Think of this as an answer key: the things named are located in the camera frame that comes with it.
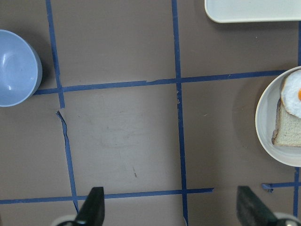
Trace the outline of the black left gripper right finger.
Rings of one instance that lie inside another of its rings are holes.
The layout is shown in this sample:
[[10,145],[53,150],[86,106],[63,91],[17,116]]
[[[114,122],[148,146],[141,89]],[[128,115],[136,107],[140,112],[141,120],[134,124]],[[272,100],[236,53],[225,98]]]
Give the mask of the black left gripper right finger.
[[299,226],[290,214],[272,212],[248,186],[237,187],[237,218],[242,226]]

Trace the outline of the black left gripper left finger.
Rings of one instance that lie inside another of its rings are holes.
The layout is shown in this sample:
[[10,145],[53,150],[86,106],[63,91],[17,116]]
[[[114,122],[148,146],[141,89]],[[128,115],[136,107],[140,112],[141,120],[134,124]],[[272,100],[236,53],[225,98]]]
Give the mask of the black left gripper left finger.
[[74,219],[57,218],[52,226],[102,226],[104,223],[104,189],[93,187]]

